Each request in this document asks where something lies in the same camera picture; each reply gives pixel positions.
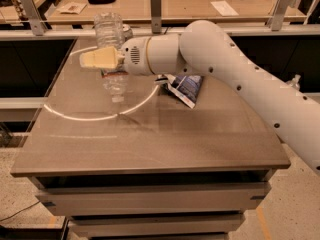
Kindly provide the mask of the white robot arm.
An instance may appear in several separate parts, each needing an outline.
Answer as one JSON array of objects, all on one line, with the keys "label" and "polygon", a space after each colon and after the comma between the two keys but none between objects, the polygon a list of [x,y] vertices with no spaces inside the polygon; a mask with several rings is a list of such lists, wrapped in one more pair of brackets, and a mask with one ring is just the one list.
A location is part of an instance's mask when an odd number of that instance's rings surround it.
[{"label": "white robot arm", "polygon": [[121,48],[80,55],[88,69],[136,75],[211,76],[235,90],[276,134],[320,173],[320,104],[250,61],[216,24],[199,20],[180,34],[132,38]]}]

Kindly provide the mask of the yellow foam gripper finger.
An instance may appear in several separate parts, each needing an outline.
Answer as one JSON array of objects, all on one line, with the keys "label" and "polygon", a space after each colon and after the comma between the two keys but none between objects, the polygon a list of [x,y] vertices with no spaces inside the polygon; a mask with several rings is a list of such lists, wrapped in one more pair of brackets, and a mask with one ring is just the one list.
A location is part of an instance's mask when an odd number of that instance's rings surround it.
[{"label": "yellow foam gripper finger", "polygon": [[108,46],[82,53],[79,60],[84,68],[115,70],[123,63],[124,58],[120,50],[114,46]]}]

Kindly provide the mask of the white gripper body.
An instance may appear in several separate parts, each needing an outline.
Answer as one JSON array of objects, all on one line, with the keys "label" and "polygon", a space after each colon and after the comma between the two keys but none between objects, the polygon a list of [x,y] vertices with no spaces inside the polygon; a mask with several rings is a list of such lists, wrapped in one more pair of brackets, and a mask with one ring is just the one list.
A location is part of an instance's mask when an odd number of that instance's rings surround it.
[{"label": "white gripper body", "polygon": [[150,37],[131,38],[122,45],[123,67],[126,72],[136,76],[153,75],[147,55],[149,41]]}]

